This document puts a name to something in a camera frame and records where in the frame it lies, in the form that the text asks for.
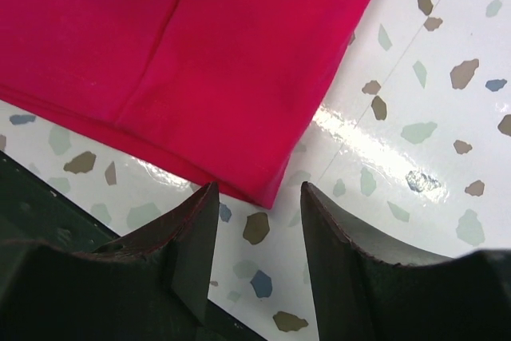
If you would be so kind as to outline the red t shirt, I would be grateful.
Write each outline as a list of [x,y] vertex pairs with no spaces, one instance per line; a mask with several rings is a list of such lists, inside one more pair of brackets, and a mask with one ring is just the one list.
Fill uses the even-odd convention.
[[1,0],[1,98],[274,202],[370,0]]

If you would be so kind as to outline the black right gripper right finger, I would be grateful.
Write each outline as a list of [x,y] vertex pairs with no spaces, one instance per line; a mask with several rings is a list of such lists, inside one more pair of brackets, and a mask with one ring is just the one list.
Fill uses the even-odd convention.
[[509,339],[509,250],[449,258],[416,248],[309,182],[300,209],[320,339]]

